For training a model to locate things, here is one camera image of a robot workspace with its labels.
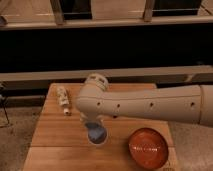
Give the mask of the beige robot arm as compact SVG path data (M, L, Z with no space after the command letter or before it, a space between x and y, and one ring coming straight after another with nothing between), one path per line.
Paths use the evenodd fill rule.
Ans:
M113 92L108 80L90 74L75 101L86 120L100 115L176 121L213 127L213 85Z

